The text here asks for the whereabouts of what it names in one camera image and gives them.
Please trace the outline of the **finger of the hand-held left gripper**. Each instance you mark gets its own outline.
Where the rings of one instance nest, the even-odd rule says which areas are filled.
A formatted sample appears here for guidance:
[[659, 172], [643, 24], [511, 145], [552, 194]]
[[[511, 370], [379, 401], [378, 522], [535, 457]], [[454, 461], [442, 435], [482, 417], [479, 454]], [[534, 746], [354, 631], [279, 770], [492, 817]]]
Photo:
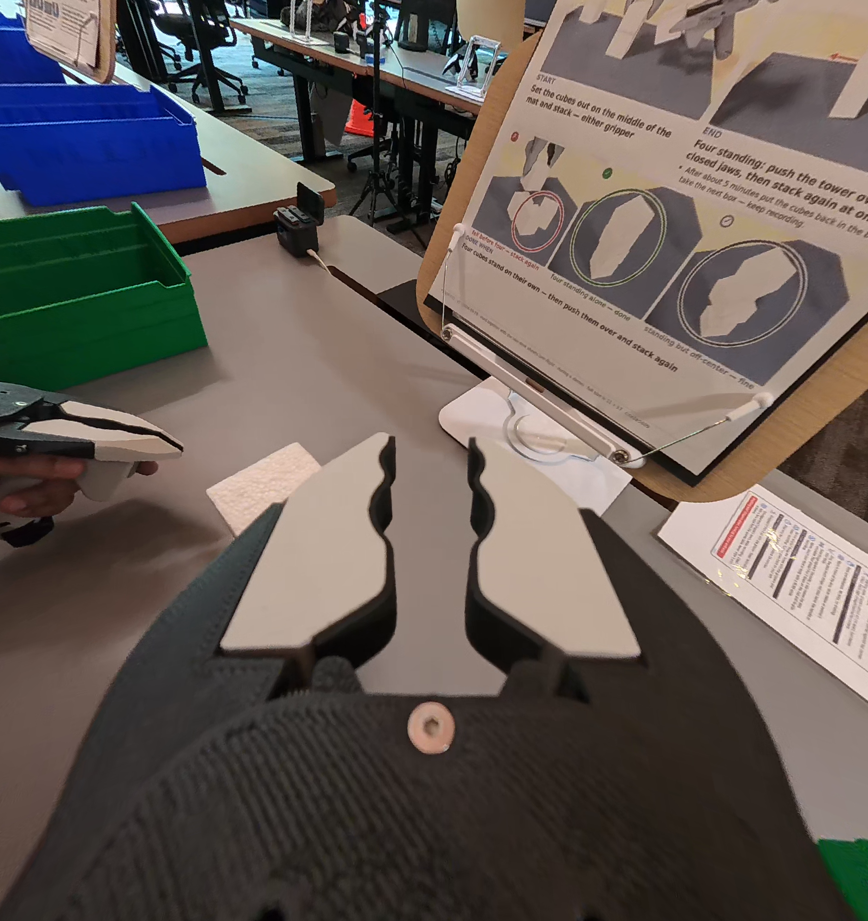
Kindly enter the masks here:
[[94, 428], [105, 428], [134, 433], [154, 433], [157, 437], [166, 437], [166, 432], [151, 422], [131, 413], [94, 406], [79, 401], [66, 400], [58, 404], [63, 418]]
[[77, 482], [87, 498], [99, 502], [110, 499], [119, 485], [136, 472], [139, 463], [176, 459], [183, 454], [183, 445], [169, 440], [165, 433], [136, 425], [128, 430], [59, 419], [30, 423], [26, 431], [62, 444], [51, 449], [51, 453], [60, 456], [73, 450], [78, 440], [88, 442], [93, 457], [86, 461]]

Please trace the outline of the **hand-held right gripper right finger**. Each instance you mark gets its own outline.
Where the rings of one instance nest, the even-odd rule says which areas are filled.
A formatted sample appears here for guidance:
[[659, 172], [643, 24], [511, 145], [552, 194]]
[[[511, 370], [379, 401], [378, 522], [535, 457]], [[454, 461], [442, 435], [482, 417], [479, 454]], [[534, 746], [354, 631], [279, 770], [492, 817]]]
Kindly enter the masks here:
[[640, 661], [641, 650], [577, 503], [487, 439], [469, 445], [465, 630], [502, 673], [524, 661]]

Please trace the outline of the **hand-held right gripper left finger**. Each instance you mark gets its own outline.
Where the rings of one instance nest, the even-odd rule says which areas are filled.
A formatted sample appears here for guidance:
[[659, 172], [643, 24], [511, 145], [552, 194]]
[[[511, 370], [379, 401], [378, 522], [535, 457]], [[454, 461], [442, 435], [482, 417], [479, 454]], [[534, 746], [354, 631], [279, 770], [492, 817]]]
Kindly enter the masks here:
[[226, 657], [275, 657], [303, 677], [326, 657], [358, 668], [392, 639], [394, 437], [376, 433], [271, 508], [218, 559]]

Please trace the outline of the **white foam cube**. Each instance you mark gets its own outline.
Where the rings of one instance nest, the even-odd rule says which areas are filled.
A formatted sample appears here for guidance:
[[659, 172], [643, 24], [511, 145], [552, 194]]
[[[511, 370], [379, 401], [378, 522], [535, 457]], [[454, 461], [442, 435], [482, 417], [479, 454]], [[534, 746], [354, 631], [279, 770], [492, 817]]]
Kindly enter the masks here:
[[320, 469], [301, 444], [291, 443], [210, 486], [206, 494], [232, 536], [238, 537]]

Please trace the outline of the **green plastic bin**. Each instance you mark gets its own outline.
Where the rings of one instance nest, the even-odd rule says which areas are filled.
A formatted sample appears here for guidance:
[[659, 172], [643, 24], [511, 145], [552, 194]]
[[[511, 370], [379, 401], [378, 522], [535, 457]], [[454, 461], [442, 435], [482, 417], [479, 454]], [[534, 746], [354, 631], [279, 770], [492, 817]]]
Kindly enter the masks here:
[[859, 920], [868, 920], [868, 839], [820, 839], [821, 858]]
[[0, 220], [0, 381], [67, 390], [207, 345], [190, 271], [137, 203]]

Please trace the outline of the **grey desk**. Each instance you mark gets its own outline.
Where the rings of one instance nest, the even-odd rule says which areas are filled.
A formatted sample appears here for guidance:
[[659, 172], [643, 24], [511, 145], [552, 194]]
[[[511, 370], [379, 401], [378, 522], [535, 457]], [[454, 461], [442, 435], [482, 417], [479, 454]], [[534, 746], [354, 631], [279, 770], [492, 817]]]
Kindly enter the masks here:
[[[184, 260], [209, 348], [62, 388], [163, 427], [183, 458], [109, 503], [79, 498], [32, 547], [0, 542], [0, 903], [122, 662], [231, 539], [206, 490], [289, 443], [325, 464], [374, 433], [396, 439], [397, 629], [359, 671], [365, 688], [477, 696], [503, 681], [465, 638], [472, 495], [465, 449], [439, 424], [475, 377], [272, 234]], [[868, 838], [868, 703], [661, 545], [667, 516], [629, 486], [603, 518], [733, 662], [812, 835]]]

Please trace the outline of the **person's left hand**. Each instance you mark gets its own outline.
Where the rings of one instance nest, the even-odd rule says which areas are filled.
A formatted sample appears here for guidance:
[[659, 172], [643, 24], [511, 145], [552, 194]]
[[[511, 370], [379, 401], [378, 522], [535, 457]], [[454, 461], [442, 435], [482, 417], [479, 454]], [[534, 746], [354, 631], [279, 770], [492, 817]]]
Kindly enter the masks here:
[[0, 484], [9, 478], [27, 479], [32, 485], [6, 495], [2, 513], [23, 519], [54, 517], [71, 506], [81, 491], [78, 479], [86, 469], [119, 471], [132, 462], [87, 462], [69, 457], [32, 455], [0, 457]]

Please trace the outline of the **laminated white info sheet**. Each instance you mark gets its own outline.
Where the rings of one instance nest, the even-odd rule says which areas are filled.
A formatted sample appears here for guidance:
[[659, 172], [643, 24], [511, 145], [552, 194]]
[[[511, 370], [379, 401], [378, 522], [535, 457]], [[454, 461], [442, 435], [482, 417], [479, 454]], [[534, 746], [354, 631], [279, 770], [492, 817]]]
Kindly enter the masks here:
[[682, 502], [658, 538], [868, 702], [868, 553], [762, 485]]

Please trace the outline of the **black battery charger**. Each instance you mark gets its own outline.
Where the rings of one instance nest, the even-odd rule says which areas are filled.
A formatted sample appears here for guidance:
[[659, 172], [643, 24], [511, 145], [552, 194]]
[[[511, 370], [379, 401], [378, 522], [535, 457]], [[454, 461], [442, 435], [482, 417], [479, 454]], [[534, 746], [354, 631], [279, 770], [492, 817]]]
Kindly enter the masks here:
[[318, 254], [318, 226], [315, 218], [297, 206], [280, 206], [273, 213], [276, 235], [282, 248], [296, 258]]

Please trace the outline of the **blue plastic bin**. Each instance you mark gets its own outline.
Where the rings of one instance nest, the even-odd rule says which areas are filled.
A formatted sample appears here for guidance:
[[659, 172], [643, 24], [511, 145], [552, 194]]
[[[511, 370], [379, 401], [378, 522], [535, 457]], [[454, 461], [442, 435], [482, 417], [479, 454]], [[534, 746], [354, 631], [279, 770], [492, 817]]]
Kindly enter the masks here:
[[21, 17], [0, 13], [0, 85], [62, 85], [59, 63], [31, 46]]
[[191, 114], [129, 85], [0, 85], [0, 183], [30, 205], [206, 186]]

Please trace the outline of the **wooden document stand white base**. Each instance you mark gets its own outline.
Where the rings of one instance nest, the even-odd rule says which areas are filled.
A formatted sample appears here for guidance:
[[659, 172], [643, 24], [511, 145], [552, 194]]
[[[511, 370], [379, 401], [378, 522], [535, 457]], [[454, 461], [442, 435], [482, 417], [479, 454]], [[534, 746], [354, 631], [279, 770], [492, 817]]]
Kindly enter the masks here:
[[[542, 36], [542, 32], [537, 32], [511, 52], [508, 62], [503, 64], [487, 91], [416, 281], [417, 308], [425, 331], [430, 333], [431, 342], [478, 377], [486, 376], [486, 370], [476, 359], [462, 355], [444, 340], [442, 310], [429, 306], [427, 295], [447, 259], [452, 225], [463, 218], [477, 180], [485, 169], [487, 156], [497, 142], [501, 124]], [[780, 467], [867, 390], [868, 318], [770, 412], [761, 426], [746, 435], [741, 444], [733, 448], [699, 485], [683, 483], [654, 461], [631, 471], [630, 484], [667, 509], [673, 509], [682, 501], [727, 499], [754, 486]]]

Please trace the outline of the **printed instruction sheet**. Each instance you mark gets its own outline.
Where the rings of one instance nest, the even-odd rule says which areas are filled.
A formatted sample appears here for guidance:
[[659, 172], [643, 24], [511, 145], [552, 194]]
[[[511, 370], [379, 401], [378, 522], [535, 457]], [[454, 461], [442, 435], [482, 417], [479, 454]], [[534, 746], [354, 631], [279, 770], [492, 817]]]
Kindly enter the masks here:
[[695, 486], [868, 318], [868, 2], [557, 2], [429, 295]]

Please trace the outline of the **black office chair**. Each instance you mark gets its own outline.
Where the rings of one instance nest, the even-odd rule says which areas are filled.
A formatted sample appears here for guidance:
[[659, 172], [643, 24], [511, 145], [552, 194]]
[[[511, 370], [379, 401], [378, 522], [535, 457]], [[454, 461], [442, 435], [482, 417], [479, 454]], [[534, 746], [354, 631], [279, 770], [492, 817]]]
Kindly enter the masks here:
[[165, 11], [164, 2], [150, 2], [153, 20], [159, 31], [178, 39], [190, 60], [198, 52], [200, 61], [166, 78], [169, 91], [177, 92], [178, 84], [190, 83], [190, 96], [200, 103], [198, 90], [206, 89], [211, 113], [244, 114], [251, 111], [246, 104], [248, 89], [242, 80], [214, 65], [215, 49], [237, 45], [237, 35], [230, 22], [226, 2], [180, 2], [182, 12]]

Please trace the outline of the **wooden board with paper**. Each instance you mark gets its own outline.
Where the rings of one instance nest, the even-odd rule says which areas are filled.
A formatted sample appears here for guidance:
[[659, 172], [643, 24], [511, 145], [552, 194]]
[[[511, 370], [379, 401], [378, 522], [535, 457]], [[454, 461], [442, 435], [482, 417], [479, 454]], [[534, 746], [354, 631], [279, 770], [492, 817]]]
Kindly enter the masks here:
[[25, 1], [30, 45], [52, 60], [100, 84], [110, 83], [116, 63], [116, 1]]

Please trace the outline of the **clear acrylic sign holder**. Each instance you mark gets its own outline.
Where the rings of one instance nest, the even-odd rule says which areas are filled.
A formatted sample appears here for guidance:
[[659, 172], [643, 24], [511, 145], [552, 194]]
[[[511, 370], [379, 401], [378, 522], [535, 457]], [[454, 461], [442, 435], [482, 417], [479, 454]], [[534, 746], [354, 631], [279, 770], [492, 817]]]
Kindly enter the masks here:
[[452, 91], [463, 98], [483, 101], [501, 52], [501, 42], [475, 35], [465, 44], [460, 70]]

